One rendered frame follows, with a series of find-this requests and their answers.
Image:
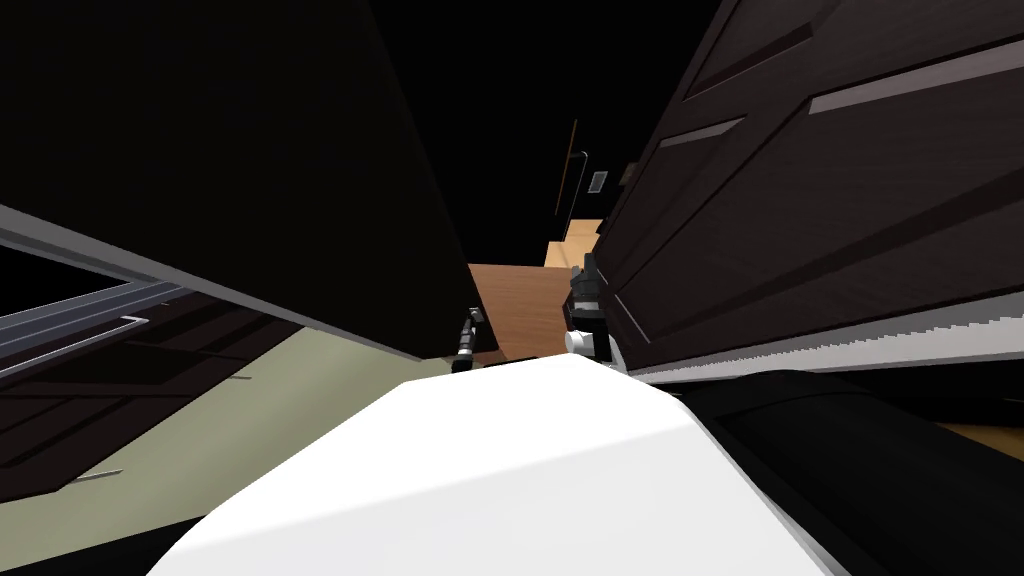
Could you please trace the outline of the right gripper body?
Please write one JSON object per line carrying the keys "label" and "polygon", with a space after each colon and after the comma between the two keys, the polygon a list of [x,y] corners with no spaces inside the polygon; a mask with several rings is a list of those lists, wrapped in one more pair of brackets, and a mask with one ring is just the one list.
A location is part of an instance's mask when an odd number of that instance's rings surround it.
{"label": "right gripper body", "polygon": [[604,316],[600,303],[604,280],[593,254],[584,255],[582,266],[572,266],[569,285],[566,306],[570,317]]}

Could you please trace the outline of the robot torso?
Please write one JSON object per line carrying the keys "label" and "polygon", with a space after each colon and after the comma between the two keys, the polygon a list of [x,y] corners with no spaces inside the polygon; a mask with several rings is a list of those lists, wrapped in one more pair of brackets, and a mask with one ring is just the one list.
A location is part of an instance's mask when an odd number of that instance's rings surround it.
{"label": "robot torso", "polygon": [[563,354],[408,381],[148,576],[850,576],[680,401]]}

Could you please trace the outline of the dark brown drawer cabinet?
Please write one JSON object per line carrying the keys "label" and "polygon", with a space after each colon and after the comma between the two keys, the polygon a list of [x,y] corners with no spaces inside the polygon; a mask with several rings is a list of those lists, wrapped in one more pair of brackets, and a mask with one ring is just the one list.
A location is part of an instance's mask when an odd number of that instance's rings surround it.
{"label": "dark brown drawer cabinet", "polygon": [[596,263],[638,372],[1024,296],[1024,0],[722,0]]}

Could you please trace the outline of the black cupboard door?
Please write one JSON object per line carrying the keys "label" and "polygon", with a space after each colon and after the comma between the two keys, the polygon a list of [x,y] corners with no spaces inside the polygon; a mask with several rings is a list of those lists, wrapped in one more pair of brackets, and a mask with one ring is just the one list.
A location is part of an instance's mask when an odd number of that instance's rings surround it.
{"label": "black cupboard door", "polygon": [[367,0],[0,0],[0,230],[413,360],[481,302]]}

